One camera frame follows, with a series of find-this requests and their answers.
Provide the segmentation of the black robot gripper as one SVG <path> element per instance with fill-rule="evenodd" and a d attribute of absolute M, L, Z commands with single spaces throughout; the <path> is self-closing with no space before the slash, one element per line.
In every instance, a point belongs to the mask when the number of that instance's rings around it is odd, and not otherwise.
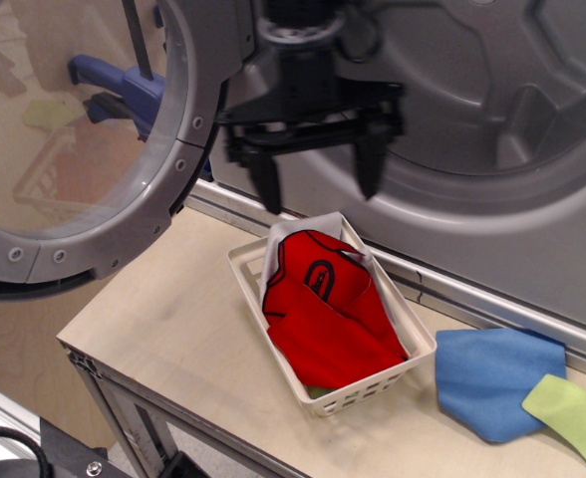
<path fill-rule="evenodd" d="M 355 151 L 366 199 L 378 191 L 387 146 L 404 131 L 402 85 L 346 79 L 337 58 L 358 63 L 342 41 L 343 19 L 261 19 L 258 34 L 275 57 L 276 83 L 263 95 L 221 111 L 230 161 L 249 164 L 266 210 L 282 212 L 275 157 L 343 144 Z"/>

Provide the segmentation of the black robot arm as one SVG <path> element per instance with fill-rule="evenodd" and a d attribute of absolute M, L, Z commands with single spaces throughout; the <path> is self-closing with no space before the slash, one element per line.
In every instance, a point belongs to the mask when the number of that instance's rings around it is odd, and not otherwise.
<path fill-rule="evenodd" d="M 343 1 L 265 1 L 257 22 L 274 53 L 277 83 L 264 95 L 227 108 L 216 121 L 230 161 L 249 171 L 265 208 L 279 214 L 279 155 L 349 144 L 365 198 L 379 187 L 387 147 L 404 131 L 400 84 L 356 81 L 336 73 L 350 56 L 340 32 Z"/>

